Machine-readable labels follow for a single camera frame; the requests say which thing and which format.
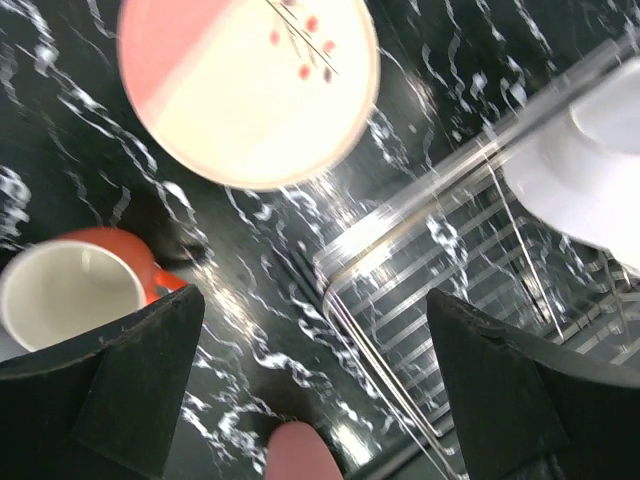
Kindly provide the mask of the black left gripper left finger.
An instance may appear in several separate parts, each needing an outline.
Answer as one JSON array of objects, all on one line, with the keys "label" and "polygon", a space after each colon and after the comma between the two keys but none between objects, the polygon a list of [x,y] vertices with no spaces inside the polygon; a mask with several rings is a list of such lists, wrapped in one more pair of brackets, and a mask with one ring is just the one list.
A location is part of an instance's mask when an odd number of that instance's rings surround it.
[{"label": "black left gripper left finger", "polygon": [[2,362],[2,478],[162,478],[204,313],[188,285]]}]

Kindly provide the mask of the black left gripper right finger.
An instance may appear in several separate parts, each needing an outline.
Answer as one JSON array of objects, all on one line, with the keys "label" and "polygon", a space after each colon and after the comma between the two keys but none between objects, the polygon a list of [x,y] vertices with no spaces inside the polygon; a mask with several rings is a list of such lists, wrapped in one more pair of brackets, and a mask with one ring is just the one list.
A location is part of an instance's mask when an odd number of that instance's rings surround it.
[{"label": "black left gripper right finger", "polygon": [[638,370],[554,344],[439,289],[426,307],[470,478],[638,478]]}]

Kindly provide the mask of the steel wire dish rack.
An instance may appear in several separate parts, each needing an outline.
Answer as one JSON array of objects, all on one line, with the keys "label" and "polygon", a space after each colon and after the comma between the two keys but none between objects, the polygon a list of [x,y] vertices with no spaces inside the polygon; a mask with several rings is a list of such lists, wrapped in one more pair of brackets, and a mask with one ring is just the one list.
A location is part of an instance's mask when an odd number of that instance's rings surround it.
[{"label": "steel wire dish rack", "polygon": [[571,101],[638,56],[637,31],[603,42],[315,256],[325,317],[444,479],[467,472],[429,332],[431,289],[579,353],[639,364],[638,280],[528,213],[503,175]]}]

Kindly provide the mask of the white round plate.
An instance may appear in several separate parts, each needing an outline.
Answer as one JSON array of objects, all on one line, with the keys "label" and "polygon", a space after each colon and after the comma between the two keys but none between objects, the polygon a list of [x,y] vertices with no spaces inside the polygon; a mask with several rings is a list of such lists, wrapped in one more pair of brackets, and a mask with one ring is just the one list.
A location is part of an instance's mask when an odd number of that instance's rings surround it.
[{"label": "white round plate", "polygon": [[638,275],[639,60],[571,102],[502,171],[528,212]]}]

